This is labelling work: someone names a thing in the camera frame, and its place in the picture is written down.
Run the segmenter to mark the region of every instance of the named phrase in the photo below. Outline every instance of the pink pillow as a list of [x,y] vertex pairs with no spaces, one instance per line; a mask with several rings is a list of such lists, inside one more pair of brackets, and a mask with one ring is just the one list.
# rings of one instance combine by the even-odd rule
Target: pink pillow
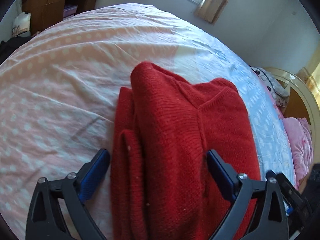
[[299,186],[299,180],[303,179],[309,171],[313,161],[313,148],[311,141],[311,133],[308,122],[305,118],[289,117],[282,120],[284,129],[287,133],[294,171],[296,174],[296,185]]

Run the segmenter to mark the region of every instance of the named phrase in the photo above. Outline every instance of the polka dot bedsheet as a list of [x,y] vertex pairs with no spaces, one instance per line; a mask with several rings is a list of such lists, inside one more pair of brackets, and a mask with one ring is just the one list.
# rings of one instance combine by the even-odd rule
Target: polka dot bedsheet
[[[132,69],[144,60],[191,83],[216,77],[233,82],[248,109],[261,177],[273,169],[295,183],[282,122],[245,62],[216,38],[153,6],[106,7],[46,29],[0,66],[0,213],[20,240],[39,177],[62,179],[99,148],[112,152],[120,87],[130,87]],[[108,172],[87,207],[113,239],[109,183]]]

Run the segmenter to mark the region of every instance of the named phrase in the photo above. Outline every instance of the bedspread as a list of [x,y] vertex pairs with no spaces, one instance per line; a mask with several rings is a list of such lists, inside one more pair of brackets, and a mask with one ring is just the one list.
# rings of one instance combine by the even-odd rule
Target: bedspread
[[[193,84],[233,82],[248,110],[261,177],[273,169],[295,183],[282,122],[244,61],[153,6],[106,7],[46,29],[0,66],[0,212],[20,240],[39,177],[64,178],[99,148],[111,152],[120,87],[130,87],[132,69],[145,60]],[[109,202],[108,172],[87,207],[113,239]]]

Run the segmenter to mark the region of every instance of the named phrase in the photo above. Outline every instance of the folded red sweater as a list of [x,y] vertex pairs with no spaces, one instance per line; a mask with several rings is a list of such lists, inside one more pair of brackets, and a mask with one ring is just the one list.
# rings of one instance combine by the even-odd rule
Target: folded red sweater
[[246,107],[225,79],[191,85],[149,62],[135,67],[131,85],[121,88],[116,109],[114,239],[206,240],[229,207],[208,172],[206,152],[215,149],[237,172],[260,179]]

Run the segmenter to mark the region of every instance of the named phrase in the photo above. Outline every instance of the white bag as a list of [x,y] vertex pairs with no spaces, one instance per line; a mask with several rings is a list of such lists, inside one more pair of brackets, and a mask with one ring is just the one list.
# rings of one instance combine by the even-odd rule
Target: white bag
[[13,21],[12,24],[12,36],[22,36],[22,37],[28,37],[31,36],[30,33],[30,19],[31,19],[31,13],[25,14],[25,12],[22,12],[19,14]]

